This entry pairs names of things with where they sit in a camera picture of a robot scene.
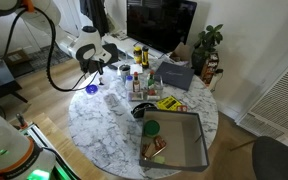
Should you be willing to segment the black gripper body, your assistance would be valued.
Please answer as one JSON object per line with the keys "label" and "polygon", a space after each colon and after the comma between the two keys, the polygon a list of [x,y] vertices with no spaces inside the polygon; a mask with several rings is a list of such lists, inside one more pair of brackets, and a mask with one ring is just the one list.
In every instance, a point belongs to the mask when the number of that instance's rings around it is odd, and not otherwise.
{"label": "black gripper body", "polygon": [[83,73],[94,73],[98,71],[100,74],[103,73],[102,64],[99,61],[94,61],[90,58],[86,59],[84,57],[84,52],[79,54],[80,68]]}

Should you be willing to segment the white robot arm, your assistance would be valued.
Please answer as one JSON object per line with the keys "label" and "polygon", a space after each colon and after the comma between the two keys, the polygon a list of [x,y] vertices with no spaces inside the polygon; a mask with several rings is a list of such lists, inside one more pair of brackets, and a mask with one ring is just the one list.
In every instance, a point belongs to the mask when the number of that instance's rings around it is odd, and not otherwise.
{"label": "white robot arm", "polygon": [[[0,17],[12,13],[49,33],[52,46],[59,46],[80,62],[93,61],[101,68],[113,58],[96,28],[85,26],[77,37],[65,32],[59,26],[61,14],[53,0],[0,0]],[[48,180],[55,164],[55,153],[0,116],[0,180]]]}

